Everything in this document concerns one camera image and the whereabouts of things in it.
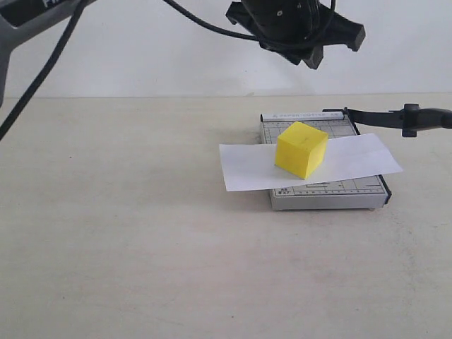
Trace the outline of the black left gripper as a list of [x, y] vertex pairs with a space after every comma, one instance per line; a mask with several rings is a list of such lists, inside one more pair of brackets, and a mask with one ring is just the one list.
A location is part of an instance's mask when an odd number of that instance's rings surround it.
[[321, 1], [233, 1], [226, 17], [250, 32], [262, 48], [316, 70], [325, 46], [343, 44], [357, 52], [366, 37], [361, 23], [346, 19], [335, 8], [335, 1], [329, 6]]

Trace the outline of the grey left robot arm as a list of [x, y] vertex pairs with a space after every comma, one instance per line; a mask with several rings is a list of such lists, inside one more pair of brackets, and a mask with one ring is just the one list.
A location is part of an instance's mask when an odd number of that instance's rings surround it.
[[[1, 87], [14, 49], [59, 24], [68, 21], [72, 30], [90, 1], [2, 1]], [[167, 5], [197, 25], [219, 35], [257, 42], [294, 65], [304, 62], [317, 69], [327, 46], [344, 45], [357, 52], [366, 37], [364, 25], [336, 11], [336, 2], [320, 1], [233, 1], [226, 18], [246, 31], [238, 33], [199, 18], [176, 1]]]

